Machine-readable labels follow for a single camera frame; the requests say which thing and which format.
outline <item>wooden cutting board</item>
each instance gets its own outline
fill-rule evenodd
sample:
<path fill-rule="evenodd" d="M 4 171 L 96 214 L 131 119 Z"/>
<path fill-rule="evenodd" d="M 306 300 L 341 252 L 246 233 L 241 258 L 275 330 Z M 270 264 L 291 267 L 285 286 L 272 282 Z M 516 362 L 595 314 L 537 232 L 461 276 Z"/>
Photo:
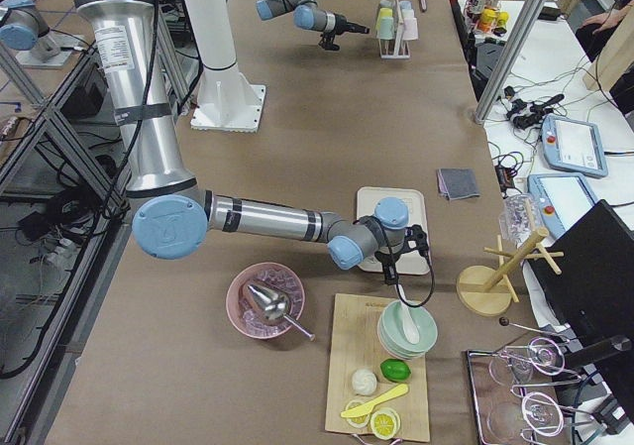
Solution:
<path fill-rule="evenodd" d="M 395 386 L 395 383 L 389 382 L 380 372 L 380 363 L 390 356 L 376 336 L 378 317 L 393 300 L 342 293 L 335 296 L 326 401 L 326 430 L 329 432 L 371 433 L 369 427 L 354 428 L 339 414 L 353 398 L 370 400 Z M 412 372 L 407 381 L 409 393 L 385 402 L 384 405 L 396 410 L 401 417 L 401 428 L 397 437 L 415 442 L 429 442 L 425 358 L 407 361 L 407 365 Z M 352 375 L 359 368 L 370 369 L 378 379 L 376 392 L 371 396 L 364 397 L 353 392 Z"/>

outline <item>garlic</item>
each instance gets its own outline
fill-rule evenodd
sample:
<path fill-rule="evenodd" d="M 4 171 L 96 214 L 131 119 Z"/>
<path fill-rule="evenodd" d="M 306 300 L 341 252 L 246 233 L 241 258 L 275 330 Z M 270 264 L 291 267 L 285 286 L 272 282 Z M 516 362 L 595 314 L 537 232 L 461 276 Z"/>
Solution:
<path fill-rule="evenodd" d="M 376 376 L 369 369 L 357 369 L 353 374 L 353 390 L 359 395 L 372 395 L 376 391 Z"/>

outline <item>lemon slice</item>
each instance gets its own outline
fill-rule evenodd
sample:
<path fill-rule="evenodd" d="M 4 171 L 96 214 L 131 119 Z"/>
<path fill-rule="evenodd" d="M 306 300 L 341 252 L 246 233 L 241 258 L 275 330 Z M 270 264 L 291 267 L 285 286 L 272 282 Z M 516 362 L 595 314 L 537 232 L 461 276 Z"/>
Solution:
<path fill-rule="evenodd" d="M 387 408 L 381 408 L 370 417 L 370 430 L 376 438 L 390 440 L 394 438 L 400 427 L 398 414 Z"/>
<path fill-rule="evenodd" d="M 364 403 L 362 400 L 353 398 L 346 405 L 346 410 L 350 408 L 354 408 L 357 405 L 361 405 L 362 403 Z M 347 418 L 346 421 L 355 428 L 364 428 L 366 425 L 368 425 L 368 422 L 370 421 L 370 415 L 368 414 L 368 415 L 362 415 L 361 417 Z"/>

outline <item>marker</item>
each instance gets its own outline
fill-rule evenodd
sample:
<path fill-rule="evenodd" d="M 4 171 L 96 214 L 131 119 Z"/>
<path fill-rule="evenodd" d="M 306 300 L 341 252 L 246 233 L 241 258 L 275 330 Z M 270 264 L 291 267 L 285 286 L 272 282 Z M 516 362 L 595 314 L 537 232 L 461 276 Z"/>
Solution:
<path fill-rule="evenodd" d="M 427 0 L 418 0 L 418 7 L 420 7 L 420 12 L 427 11 Z"/>

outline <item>computer monitor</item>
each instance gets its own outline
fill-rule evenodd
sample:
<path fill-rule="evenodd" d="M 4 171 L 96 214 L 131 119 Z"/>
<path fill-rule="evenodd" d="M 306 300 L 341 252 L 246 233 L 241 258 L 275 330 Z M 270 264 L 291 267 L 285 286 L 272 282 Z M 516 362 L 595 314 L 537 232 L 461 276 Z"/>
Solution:
<path fill-rule="evenodd" d="M 622 334 L 634 341 L 634 234 L 599 200 L 549 249 L 564 252 L 555 275 L 544 260 L 531 267 L 557 318 L 584 347 Z M 634 421 L 634 350 L 594 363 Z"/>

